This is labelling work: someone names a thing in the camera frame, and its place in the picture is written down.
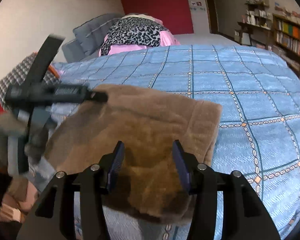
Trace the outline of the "gloved left hand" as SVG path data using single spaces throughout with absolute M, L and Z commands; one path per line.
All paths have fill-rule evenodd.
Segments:
M 23 121 L 19 121 L 12 113 L 2 112 L 0 114 L 0 173 L 7 173 L 8 167 L 8 137 L 24 137 L 27 135 L 28 127 Z M 34 126 L 30 133 L 29 142 L 25 146 L 25 154 L 31 164 L 40 162 L 49 138 L 49 130 L 46 127 Z

